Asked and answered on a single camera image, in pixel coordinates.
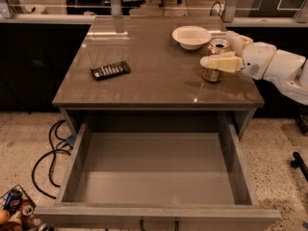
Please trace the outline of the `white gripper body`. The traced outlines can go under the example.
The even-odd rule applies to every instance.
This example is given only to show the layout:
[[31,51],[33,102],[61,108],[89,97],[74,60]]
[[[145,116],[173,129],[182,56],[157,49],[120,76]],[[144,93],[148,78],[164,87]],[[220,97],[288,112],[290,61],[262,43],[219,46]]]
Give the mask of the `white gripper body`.
[[277,48],[264,42],[250,43],[242,53],[244,68],[242,73],[255,80],[261,80],[276,53]]

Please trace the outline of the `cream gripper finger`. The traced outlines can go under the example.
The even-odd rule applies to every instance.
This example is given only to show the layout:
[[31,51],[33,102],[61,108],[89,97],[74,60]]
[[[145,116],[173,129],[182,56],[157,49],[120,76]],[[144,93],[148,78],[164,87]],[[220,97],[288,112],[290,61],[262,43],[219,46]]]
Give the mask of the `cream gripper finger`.
[[231,49],[237,56],[241,56],[244,49],[253,42],[252,38],[240,35],[233,31],[227,31],[225,39],[229,42]]
[[237,72],[244,67],[243,59],[234,51],[202,57],[200,64],[205,68],[229,73]]

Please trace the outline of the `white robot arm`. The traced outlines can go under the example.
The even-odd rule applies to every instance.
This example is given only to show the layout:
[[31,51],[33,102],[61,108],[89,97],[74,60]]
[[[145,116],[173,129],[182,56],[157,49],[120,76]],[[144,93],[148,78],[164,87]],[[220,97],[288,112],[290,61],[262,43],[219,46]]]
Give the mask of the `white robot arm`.
[[254,80],[266,80],[295,102],[308,105],[307,59],[280,50],[275,45],[255,42],[252,38],[227,31],[224,39],[230,50],[200,59],[204,69],[243,75]]

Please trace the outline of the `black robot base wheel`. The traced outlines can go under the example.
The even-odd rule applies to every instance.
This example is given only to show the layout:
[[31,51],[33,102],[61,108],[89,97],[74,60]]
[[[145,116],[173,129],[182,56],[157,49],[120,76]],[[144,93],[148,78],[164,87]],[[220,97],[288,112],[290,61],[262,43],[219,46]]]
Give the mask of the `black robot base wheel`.
[[298,152],[293,153],[293,159],[290,162],[292,168],[299,168],[305,177],[306,181],[308,182],[308,167],[305,165],[302,157]]

